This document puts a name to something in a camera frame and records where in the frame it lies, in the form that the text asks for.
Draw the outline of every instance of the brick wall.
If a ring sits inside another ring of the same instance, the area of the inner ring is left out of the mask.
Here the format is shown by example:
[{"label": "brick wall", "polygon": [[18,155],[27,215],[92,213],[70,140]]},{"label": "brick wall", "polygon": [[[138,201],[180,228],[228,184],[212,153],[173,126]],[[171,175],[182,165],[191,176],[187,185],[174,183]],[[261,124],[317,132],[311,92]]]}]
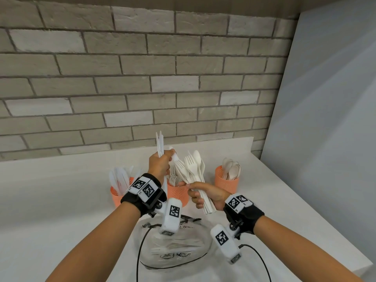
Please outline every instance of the brick wall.
[{"label": "brick wall", "polygon": [[0,0],[0,156],[254,136],[296,19]]}]

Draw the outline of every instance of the plastic bag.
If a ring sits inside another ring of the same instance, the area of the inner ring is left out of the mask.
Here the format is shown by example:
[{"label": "plastic bag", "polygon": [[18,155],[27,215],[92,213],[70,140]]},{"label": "plastic bag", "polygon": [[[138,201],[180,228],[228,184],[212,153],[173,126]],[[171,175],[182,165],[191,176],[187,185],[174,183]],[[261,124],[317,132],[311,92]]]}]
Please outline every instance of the plastic bag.
[{"label": "plastic bag", "polygon": [[[161,222],[162,218],[156,216],[137,223],[134,229],[137,253],[148,226]],[[180,229],[172,237],[159,234],[159,227],[152,228],[143,243],[139,261],[148,269],[167,269],[211,256],[215,251],[210,236],[212,227],[207,220],[182,215]]]}]

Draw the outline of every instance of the orange cup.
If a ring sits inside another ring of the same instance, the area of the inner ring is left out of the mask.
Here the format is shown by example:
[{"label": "orange cup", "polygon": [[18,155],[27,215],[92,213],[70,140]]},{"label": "orange cup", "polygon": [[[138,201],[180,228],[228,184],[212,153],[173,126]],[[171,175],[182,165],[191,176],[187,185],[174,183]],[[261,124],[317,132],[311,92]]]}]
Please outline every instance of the orange cup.
[{"label": "orange cup", "polygon": [[176,198],[181,200],[183,207],[188,204],[189,196],[188,196],[188,189],[183,187],[174,187],[169,184],[167,181],[167,199],[169,198]]},{"label": "orange cup", "polygon": [[222,166],[218,166],[215,169],[214,185],[219,188],[225,189],[231,194],[235,194],[236,190],[238,189],[239,178],[236,178],[235,180],[225,180],[222,179],[222,176]]},{"label": "orange cup", "polygon": [[[134,178],[133,177],[130,177],[129,178],[129,185],[131,185],[133,183],[133,180]],[[118,193],[116,192],[116,190],[111,186],[111,195],[112,195],[112,200],[114,201],[114,204],[115,204],[115,208],[119,207],[120,206],[120,201],[121,201],[121,198],[123,196],[119,196]]]}]

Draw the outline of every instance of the ceiling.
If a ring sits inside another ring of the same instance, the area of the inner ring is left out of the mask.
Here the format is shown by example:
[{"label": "ceiling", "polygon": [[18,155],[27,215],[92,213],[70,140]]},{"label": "ceiling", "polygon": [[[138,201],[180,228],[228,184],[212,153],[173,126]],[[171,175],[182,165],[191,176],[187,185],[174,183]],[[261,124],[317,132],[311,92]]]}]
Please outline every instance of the ceiling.
[{"label": "ceiling", "polygon": [[60,3],[287,17],[338,0],[37,0]]}]

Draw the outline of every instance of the forearm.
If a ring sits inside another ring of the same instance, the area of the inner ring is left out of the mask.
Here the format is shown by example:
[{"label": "forearm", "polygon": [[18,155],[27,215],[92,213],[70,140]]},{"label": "forearm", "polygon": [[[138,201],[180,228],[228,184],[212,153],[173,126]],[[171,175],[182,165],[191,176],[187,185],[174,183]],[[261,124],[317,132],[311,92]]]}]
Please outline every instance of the forearm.
[{"label": "forearm", "polygon": [[303,282],[362,281],[306,238],[263,216],[255,235]]},{"label": "forearm", "polygon": [[120,204],[68,253],[46,282],[105,282],[139,218],[137,207]]}]

